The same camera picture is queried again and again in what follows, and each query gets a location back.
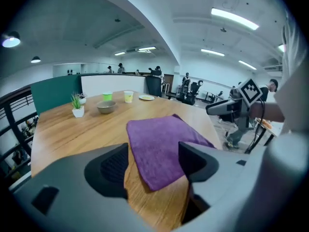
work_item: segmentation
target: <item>white flower pot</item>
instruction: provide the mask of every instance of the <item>white flower pot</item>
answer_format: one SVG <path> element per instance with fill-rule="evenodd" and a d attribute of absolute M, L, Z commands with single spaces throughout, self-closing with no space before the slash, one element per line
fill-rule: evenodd
<path fill-rule="evenodd" d="M 79 99 L 79 102 L 81 103 L 81 105 L 85 104 L 86 103 L 86 98 L 80 98 Z"/>
<path fill-rule="evenodd" d="M 84 116 L 84 113 L 85 113 L 84 106 L 81 106 L 80 109 L 73 108 L 72 112 L 76 118 L 81 118 Z"/>

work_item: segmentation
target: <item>yellow cup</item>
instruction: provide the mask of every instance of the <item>yellow cup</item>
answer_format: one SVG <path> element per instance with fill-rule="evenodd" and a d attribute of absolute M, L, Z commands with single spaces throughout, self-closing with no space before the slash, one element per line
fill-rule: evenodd
<path fill-rule="evenodd" d="M 132 103 L 133 101 L 133 91 L 124 91 L 125 94 L 125 102 L 126 103 Z"/>
<path fill-rule="evenodd" d="M 112 100 L 112 92 L 104 92 L 103 94 L 104 101 L 111 101 Z"/>

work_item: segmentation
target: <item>white cup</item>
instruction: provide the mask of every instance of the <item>white cup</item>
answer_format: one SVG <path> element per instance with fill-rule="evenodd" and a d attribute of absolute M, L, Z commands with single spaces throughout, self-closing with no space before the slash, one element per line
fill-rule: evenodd
<path fill-rule="evenodd" d="M 133 101 L 133 91 L 124 91 L 125 103 L 132 103 Z"/>

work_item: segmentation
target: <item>bowl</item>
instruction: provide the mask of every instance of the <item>bowl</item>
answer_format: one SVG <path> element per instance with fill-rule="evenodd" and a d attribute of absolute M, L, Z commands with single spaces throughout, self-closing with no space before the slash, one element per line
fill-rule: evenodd
<path fill-rule="evenodd" d="M 86 103 L 86 98 L 79 98 L 79 102 L 81 103 L 81 105 Z"/>
<path fill-rule="evenodd" d="M 102 114 L 112 113 L 116 108 L 116 102 L 114 101 L 100 101 L 97 103 L 97 108 Z"/>

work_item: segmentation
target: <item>purple towel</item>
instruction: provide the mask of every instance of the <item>purple towel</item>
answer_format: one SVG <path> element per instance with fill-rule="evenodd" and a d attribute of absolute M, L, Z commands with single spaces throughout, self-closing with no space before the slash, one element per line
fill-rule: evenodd
<path fill-rule="evenodd" d="M 126 130 L 137 168 L 152 191 L 184 175 L 178 162 L 178 142 L 213 147 L 178 115 L 129 121 Z"/>

